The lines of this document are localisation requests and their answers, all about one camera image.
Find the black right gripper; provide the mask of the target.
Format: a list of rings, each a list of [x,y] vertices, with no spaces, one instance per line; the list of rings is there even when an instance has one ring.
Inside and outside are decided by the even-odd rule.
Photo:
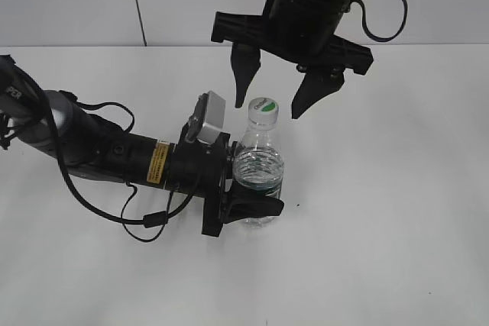
[[[292,104],[292,119],[344,85],[342,70],[364,75],[374,59],[370,49],[335,35],[344,14],[342,0],[267,0],[259,15],[216,12],[211,41],[232,44],[235,107],[244,104],[265,51],[306,72]]]

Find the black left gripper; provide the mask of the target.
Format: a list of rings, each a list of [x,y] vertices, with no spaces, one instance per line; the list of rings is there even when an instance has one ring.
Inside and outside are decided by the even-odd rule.
[[[284,208],[280,199],[262,195],[241,184],[232,184],[223,194],[228,156],[236,158],[243,151],[245,146],[241,141],[233,141],[228,147],[230,134],[220,133],[210,145],[199,141],[188,143],[185,135],[184,131],[180,134],[171,154],[164,188],[204,199],[203,235],[218,237],[223,224],[242,219],[280,216]]]

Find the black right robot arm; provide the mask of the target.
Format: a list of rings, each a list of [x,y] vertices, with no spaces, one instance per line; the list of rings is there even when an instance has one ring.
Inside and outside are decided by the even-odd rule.
[[[266,0],[260,15],[216,12],[211,40],[232,42],[235,107],[240,108],[266,51],[296,65],[304,75],[291,103],[299,118],[322,98],[337,92],[350,69],[365,75],[371,50],[335,35],[350,0]]]

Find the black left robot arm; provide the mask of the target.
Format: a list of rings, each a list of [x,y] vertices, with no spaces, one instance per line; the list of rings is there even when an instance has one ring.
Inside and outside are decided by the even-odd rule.
[[[133,134],[98,110],[71,92],[43,90],[9,55],[2,56],[1,146],[19,139],[53,157],[82,205],[87,201],[73,177],[165,189],[186,200],[201,197],[202,233],[211,237],[224,224],[281,214],[283,201],[235,180],[236,145],[222,131],[225,100],[214,92],[201,94],[176,143]]]

